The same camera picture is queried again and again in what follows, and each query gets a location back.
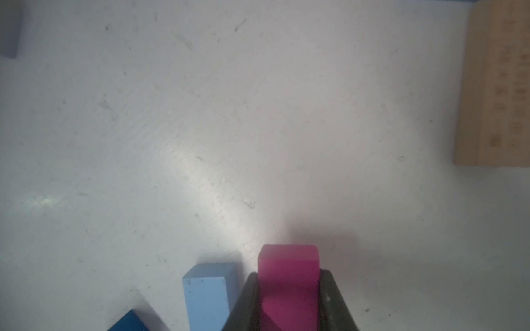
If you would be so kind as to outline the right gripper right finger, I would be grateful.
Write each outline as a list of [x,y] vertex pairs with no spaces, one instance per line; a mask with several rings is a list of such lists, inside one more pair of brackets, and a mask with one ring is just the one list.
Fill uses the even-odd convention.
[[319,331],[359,331],[330,270],[320,270]]

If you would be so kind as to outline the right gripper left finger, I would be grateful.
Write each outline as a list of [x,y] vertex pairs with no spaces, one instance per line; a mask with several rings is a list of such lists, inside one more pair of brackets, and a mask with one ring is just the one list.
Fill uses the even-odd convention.
[[258,273],[251,273],[222,331],[258,331],[260,325]]

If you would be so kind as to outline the magenta block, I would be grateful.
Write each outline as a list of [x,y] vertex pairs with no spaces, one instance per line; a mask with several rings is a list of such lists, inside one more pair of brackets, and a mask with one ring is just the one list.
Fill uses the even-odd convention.
[[261,330],[317,330],[320,255],[314,245],[264,245],[258,257]]

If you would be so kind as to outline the natural wood block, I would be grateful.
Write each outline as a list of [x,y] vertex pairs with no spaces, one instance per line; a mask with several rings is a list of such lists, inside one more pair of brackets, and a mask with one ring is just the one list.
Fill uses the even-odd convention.
[[471,8],[454,164],[529,166],[528,1]]

